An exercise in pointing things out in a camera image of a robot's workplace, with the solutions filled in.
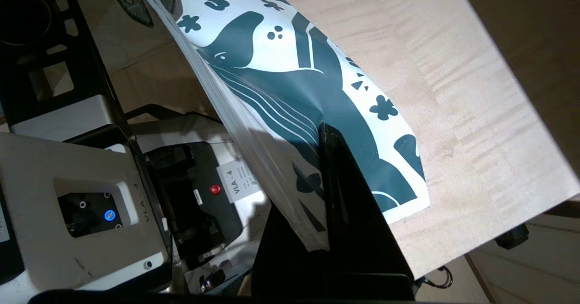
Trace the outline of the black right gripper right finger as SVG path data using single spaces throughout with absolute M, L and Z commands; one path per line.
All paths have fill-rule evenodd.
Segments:
M 414 277 L 338 129 L 319 127 L 332 287 L 411 291 Z

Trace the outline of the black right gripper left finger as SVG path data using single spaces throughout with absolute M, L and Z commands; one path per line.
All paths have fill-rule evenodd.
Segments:
M 252 268 L 252 291 L 320 291 L 330 254 L 306 250 L 275 205 L 271 206 Z

